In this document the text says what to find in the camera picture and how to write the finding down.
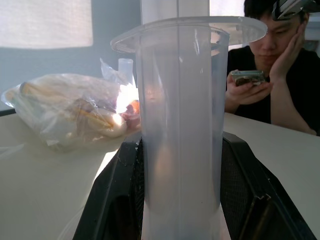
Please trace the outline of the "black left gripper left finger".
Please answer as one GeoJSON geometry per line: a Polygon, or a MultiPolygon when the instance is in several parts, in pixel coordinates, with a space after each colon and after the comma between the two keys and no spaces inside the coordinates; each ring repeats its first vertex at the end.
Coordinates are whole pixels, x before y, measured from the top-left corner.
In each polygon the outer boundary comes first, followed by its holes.
{"type": "Polygon", "coordinates": [[[141,240],[143,143],[127,138],[95,179],[72,240],[141,240]]]}

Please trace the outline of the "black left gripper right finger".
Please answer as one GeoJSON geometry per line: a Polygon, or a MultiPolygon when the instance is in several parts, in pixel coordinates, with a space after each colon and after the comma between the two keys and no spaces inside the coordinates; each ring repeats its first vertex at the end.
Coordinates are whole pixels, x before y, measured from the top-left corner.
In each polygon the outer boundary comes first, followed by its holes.
{"type": "Polygon", "coordinates": [[[224,132],[220,202],[231,240],[317,240],[278,178],[224,132]]]}

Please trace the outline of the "large translucent plastic syringe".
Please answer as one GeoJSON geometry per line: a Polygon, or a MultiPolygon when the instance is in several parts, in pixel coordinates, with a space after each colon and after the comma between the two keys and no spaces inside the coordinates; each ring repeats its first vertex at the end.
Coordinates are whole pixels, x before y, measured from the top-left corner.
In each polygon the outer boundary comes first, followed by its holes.
{"type": "Polygon", "coordinates": [[[140,0],[141,26],[111,41],[134,53],[144,158],[145,240],[220,240],[228,49],[267,26],[210,16],[210,0],[140,0]]]}

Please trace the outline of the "smartphone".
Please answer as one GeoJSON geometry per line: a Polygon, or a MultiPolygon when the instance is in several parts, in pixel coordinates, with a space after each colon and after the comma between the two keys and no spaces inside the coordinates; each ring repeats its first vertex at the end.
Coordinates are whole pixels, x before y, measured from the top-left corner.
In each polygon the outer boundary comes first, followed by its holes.
{"type": "Polygon", "coordinates": [[[248,83],[258,86],[266,81],[261,70],[233,70],[231,71],[231,76],[237,87],[248,83]]]}

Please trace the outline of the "person's right hand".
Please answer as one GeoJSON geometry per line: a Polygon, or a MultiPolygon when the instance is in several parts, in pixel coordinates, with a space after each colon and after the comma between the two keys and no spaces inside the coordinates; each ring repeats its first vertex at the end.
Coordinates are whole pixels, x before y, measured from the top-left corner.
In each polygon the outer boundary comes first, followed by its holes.
{"type": "Polygon", "coordinates": [[[268,96],[273,88],[271,82],[263,82],[260,85],[253,85],[251,82],[236,86],[231,74],[227,76],[227,90],[225,100],[233,105],[250,105],[261,101],[268,96]]]}

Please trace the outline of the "person's left hand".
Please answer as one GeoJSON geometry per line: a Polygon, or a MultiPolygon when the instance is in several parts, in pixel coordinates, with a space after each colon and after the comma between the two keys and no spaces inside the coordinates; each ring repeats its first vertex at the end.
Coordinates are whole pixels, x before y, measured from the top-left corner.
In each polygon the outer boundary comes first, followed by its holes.
{"type": "Polygon", "coordinates": [[[306,22],[304,21],[297,29],[284,52],[272,65],[269,78],[272,83],[283,82],[286,80],[288,71],[296,61],[305,41],[306,22]]]}

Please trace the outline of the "clear plastic bag of items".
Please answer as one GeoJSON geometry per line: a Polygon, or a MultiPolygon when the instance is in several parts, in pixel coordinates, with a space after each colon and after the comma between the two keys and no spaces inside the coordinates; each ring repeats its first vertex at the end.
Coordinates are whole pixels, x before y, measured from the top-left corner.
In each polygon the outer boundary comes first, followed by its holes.
{"type": "Polygon", "coordinates": [[[141,127],[133,60],[101,62],[100,78],[47,74],[6,90],[1,101],[54,150],[127,136],[141,127]]]}

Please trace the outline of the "bright window with blind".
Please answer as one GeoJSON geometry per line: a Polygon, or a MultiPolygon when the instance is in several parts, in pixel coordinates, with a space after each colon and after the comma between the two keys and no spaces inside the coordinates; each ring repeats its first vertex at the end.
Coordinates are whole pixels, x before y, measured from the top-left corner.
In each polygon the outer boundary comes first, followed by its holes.
{"type": "Polygon", "coordinates": [[[91,0],[0,0],[0,48],[93,45],[91,0]]]}

